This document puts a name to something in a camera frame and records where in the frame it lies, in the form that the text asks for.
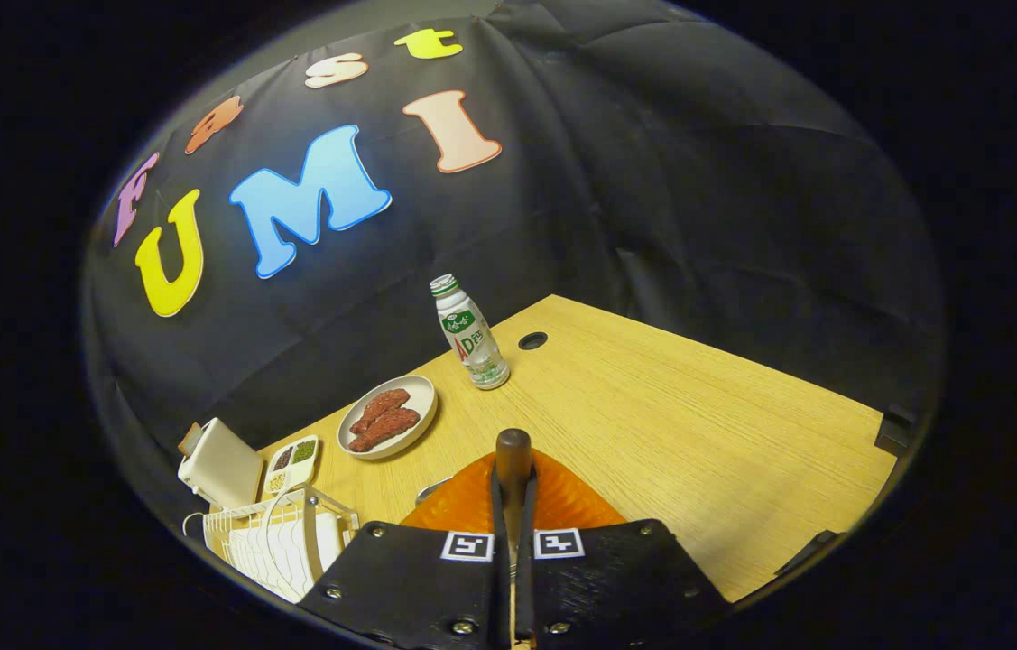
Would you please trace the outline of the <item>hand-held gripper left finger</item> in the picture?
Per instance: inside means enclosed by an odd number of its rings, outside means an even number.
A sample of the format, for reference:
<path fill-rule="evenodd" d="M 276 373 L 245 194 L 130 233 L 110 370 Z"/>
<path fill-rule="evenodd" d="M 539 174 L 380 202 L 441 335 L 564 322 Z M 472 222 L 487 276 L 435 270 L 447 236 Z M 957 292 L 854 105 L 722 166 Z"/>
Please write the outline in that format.
<path fill-rule="evenodd" d="M 300 607 L 373 645 L 508 647 L 508 548 L 495 456 L 459 470 L 401 524 L 361 526 Z"/>

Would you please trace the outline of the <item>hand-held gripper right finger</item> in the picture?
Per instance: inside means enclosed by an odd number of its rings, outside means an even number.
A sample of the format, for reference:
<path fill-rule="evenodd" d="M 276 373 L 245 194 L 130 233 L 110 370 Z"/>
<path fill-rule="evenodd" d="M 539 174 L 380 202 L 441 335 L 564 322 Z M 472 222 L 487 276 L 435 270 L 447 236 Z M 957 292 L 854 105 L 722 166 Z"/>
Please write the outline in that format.
<path fill-rule="evenodd" d="M 538 450 L 521 524 L 513 639 L 533 649 L 673 649 L 731 612 L 668 526 L 627 521 Z"/>

